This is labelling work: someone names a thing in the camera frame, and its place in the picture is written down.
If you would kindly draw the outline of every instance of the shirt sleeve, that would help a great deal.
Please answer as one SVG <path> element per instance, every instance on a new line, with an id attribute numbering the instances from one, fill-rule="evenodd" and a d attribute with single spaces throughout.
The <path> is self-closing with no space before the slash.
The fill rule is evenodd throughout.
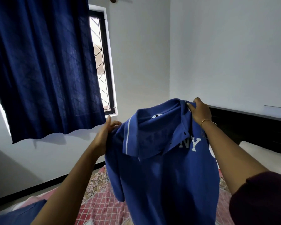
<path id="1" fill-rule="evenodd" d="M 281 224 L 281 174 L 264 172 L 248 178 L 229 205 L 235 225 Z"/>
<path id="2" fill-rule="evenodd" d="M 125 196 L 120 179 L 118 155 L 116 150 L 119 145 L 114 142 L 113 136 L 109 135 L 106 146 L 107 148 L 105 152 L 105 164 L 106 164 L 107 174 L 111 182 L 111 186 L 115 197 L 117 198 L 118 201 L 124 202 Z"/>

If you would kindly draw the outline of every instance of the black baseboard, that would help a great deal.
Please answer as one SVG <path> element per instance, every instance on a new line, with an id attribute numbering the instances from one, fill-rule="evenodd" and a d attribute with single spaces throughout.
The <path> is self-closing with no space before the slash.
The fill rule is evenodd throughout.
<path id="1" fill-rule="evenodd" d="M 97 163 L 97 164 L 95 164 L 94 170 L 99 169 L 99 168 L 103 167 L 104 165 L 105 165 L 105 161 Z M 25 197 L 25 196 L 33 194 L 35 192 L 38 192 L 38 191 L 41 191 L 43 189 L 49 188 L 53 185 L 57 185 L 57 184 L 63 182 L 63 180 L 65 180 L 65 178 L 67 176 L 68 175 L 63 175 L 63 176 L 55 178 L 53 180 L 46 181 L 42 184 L 35 185 L 35 186 L 30 187 L 30 188 L 25 189 L 25 190 L 21 190 L 20 192 L 13 193 L 13 194 L 10 194 L 10 195 L 5 196 L 5 197 L 1 197 L 0 198 L 0 206 L 3 205 L 3 204 L 7 204 L 8 202 L 17 200 L 21 197 Z"/>

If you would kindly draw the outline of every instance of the forearm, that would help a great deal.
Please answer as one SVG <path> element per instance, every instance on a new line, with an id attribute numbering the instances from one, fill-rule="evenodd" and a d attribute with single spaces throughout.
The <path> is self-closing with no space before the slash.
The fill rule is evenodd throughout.
<path id="1" fill-rule="evenodd" d="M 90 145 L 31 225 L 73 225 L 98 156 Z"/>
<path id="2" fill-rule="evenodd" d="M 247 178 L 268 171 L 211 121 L 203 122 L 202 128 L 232 194 L 246 182 Z"/>

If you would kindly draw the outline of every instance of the black window frame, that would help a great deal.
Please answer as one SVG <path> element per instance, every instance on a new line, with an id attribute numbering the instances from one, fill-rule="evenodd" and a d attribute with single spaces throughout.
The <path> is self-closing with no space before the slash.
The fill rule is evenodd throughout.
<path id="1" fill-rule="evenodd" d="M 110 60 L 109 60 L 105 17 L 104 17 L 103 12 L 97 12 L 97 11 L 93 11 L 93 10 L 89 10 L 88 15 L 89 15 L 89 17 L 94 17 L 99 20 L 99 27 L 100 27 L 101 40 L 102 40 L 102 51 L 103 51 L 103 58 L 104 58 L 104 69 L 105 69 L 105 75 L 106 75 L 106 84 L 107 84 L 107 92 L 108 92 L 109 107 L 110 107 L 110 109 L 105 110 L 104 113 L 105 113 L 105 115 L 110 115 L 110 114 L 115 113 L 115 107 L 114 107 L 114 99 L 113 99 L 113 87 L 112 87 L 112 78 L 111 78 L 111 68 L 110 68 Z"/>

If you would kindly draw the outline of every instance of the person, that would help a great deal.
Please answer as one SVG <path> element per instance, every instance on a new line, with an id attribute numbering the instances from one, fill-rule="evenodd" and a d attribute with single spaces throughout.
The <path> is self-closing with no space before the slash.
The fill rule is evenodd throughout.
<path id="1" fill-rule="evenodd" d="M 281 224 L 281 175 L 270 172 L 234 143 L 212 121 L 208 105 L 195 98 L 188 103 L 193 119 L 204 130 L 232 194 L 230 213 L 235 225 Z M 73 225 L 97 159 L 105 154 L 108 133 L 121 125 L 106 123 L 48 199 L 31 225 Z"/>

